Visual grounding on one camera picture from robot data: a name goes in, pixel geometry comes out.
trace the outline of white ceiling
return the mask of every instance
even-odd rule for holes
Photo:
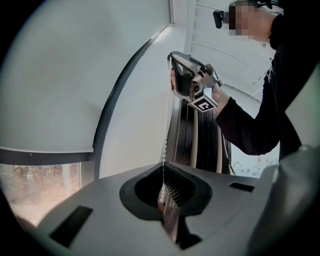
[[[173,8],[174,15],[179,17],[179,25],[187,9],[184,52],[204,64],[213,64],[225,84],[261,100],[263,78],[271,66],[270,58],[273,58],[275,52],[268,44],[264,44],[264,47],[259,42],[233,36],[228,30],[216,28],[213,11],[228,9],[231,2],[232,0],[176,1]]]

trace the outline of black sleeve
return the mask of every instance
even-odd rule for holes
[[[263,155],[279,142],[276,105],[268,77],[264,78],[259,113],[252,118],[230,97],[216,118],[224,137],[247,155]]]

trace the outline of person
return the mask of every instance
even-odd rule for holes
[[[218,86],[212,98],[218,103],[216,122],[224,137],[247,155],[264,155],[280,142],[279,159],[296,151],[300,139],[285,110],[300,92],[319,60],[312,21],[301,28],[293,9],[275,15],[248,1],[229,7],[229,29],[236,35],[269,43],[276,50],[264,77],[262,101],[255,118]],[[172,81],[175,72],[171,71]]]

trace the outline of white wall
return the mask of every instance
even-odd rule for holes
[[[132,71],[105,137],[101,178],[160,162],[174,98],[167,56],[183,51],[185,36],[185,28],[169,26]]]
[[[234,98],[236,100],[236,103],[243,108],[244,111],[246,111],[250,116],[255,118],[259,112],[260,103],[257,100],[253,100],[253,98],[249,98],[249,96],[239,90],[234,90],[230,86],[224,86],[222,87],[222,90],[227,93],[229,96]],[[241,166],[237,164],[235,166],[235,171],[237,175],[239,176],[255,176],[259,177],[261,175],[261,172],[259,170],[256,170],[256,167],[260,168],[261,171],[266,167],[267,165],[267,159],[270,164],[277,164],[279,160],[279,150],[280,150],[280,144],[278,145],[269,153],[265,155],[260,156],[260,164],[258,164],[258,156],[254,155],[247,155],[243,153],[239,148],[237,148],[235,145],[232,144],[231,146],[231,162],[232,167],[236,162],[240,162]]]
[[[1,69],[0,148],[92,151],[119,74],[168,23],[167,0],[45,2]]]

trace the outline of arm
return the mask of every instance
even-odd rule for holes
[[[266,154],[279,142],[276,104],[267,77],[264,78],[262,104],[255,118],[233,98],[229,98],[226,105],[222,103],[222,109],[217,113],[216,122],[224,137],[247,155]]]

